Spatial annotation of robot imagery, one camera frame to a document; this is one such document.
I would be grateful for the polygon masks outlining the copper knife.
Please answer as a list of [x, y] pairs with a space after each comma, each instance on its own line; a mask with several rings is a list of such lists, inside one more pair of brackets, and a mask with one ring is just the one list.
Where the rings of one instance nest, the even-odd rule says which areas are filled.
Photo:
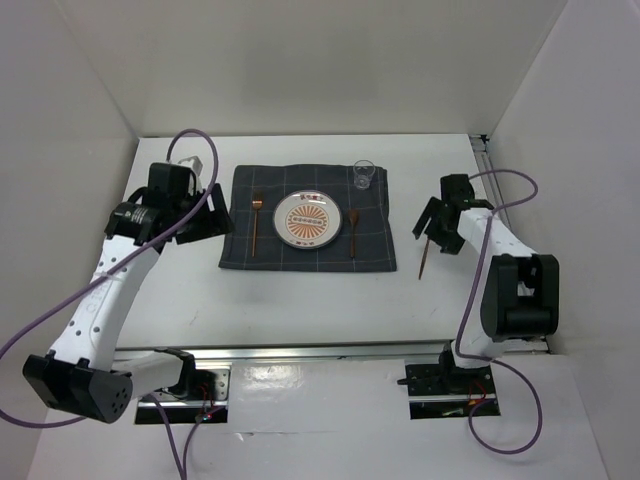
[[425, 242], [425, 246], [424, 246], [424, 249], [423, 249], [423, 253], [422, 253], [422, 256], [421, 256], [421, 261], [420, 261], [420, 266], [419, 266], [419, 273], [418, 273], [418, 280], [421, 280], [422, 277], [423, 277], [424, 270], [425, 270], [425, 267], [426, 267], [429, 247], [430, 247], [430, 239], [427, 237], [426, 242]]

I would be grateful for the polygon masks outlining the copper fork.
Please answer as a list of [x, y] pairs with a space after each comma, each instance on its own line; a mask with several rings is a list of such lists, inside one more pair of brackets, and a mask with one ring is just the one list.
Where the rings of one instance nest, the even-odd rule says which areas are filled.
[[258, 238], [258, 228], [259, 228], [259, 212], [262, 209], [264, 204], [263, 193], [261, 191], [254, 191], [251, 206], [254, 213], [254, 222], [253, 222], [253, 231], [252, 231], [252, 242], [251, 242], [251, 256], [256, 256], [257, 250], [257, 238]]

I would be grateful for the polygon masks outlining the clear plastic cup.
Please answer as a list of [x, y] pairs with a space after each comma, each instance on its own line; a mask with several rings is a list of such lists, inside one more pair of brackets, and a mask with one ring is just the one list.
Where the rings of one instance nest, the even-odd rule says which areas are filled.
[[375, 175], [376, 166], [366, 159], [361, 159], [353, 165], [354, 186], [358, 190], [367, 190]]

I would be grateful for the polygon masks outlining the dark checked cloth placemat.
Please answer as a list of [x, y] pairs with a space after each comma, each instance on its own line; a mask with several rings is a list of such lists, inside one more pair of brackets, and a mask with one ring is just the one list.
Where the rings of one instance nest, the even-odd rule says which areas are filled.
[[[350, 258], [350, 224], [343, 218], [337, 238], [330, 244], [303, 250], [284, 244], [273, 227], [273, 213], [287, 195], [317, 190], [336, 201], [342, 214], [359, 211], [356, 257]], [[263, 193], [259, 212], [256, 256], [251, 256], [254, 191]], [[294, 164], [240, 165], [235, 168], [229, 215], [234, 231], [224, 239], [219, 267], [228, 270], [387, 273], [397, 270], [389, 222], [389, 185], [386, 169], [376, 168], [367, 190], [354, 186], [351, 165]]]

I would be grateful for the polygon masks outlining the white plate orange sunburst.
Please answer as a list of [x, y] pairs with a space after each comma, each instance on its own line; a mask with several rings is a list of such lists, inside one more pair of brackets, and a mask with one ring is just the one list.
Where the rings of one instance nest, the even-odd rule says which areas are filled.
[[273, 227], [286, 245], [303, 250], [330, 244], [340, 233], [342, 211], [328, 194], [302, 190], [284, 197], [274, 209]]

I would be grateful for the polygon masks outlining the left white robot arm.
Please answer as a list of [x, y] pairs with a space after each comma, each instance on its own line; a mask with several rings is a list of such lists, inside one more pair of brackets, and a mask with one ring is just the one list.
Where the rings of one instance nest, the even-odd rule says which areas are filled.
[[196, 156], [156, 162], [148, 182], [111, 212], [97, 286], [83, 295], [63, 333], [43, 355], [31, 355], [23, 376], [43, 403], [111, 424], [129, 402], [165, 390], [189, 397], [201, 376], [193, 355], [174, 348], [114, 366], [115, 350], [139, 289], [165, 245], [196, 242], [232, 231], [220, 185], [207, 191]]

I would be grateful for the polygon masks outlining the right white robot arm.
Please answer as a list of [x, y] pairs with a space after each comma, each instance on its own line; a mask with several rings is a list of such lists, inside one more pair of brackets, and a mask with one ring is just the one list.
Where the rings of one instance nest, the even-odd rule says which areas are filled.
[[471, 369], [487, 366], [511, 340], [552, 335], [559, 324], [557, 258], [519, 240], [498, 218], [499, 208], [476, 196], [467, 174], [440, 179], [412, 233], [426, 236], [447, 255], [469, 246], [478, 254], [472, 287], [455, 339], [442, 354], [436, 379], [460, 391]]

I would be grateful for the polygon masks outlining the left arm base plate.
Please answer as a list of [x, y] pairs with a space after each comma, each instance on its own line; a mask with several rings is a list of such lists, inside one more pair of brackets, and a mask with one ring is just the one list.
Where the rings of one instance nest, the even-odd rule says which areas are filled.
[[172, 425], [193, 425], [198, 420], [209, 424], [226, 423], [231, 368], [230, 361], [197, 359], [189, 391], [182, 396], [176, 396], [167, 388], [161, 388], [146, 397], [141, 397], [136, 404], [134, 423], [136, 425], [162, 423], [153, 399], [163, 407]]

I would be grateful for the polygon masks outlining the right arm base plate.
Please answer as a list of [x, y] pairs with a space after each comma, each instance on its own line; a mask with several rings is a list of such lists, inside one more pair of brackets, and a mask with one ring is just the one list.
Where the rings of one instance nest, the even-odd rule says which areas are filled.
[[466, 418], [475, 407], [476, 416], [501, 415], [491, 369], [459, 368], [450, 351], [437, 363], [407, 364], [397, 384], [407, 390], [412, 420]]

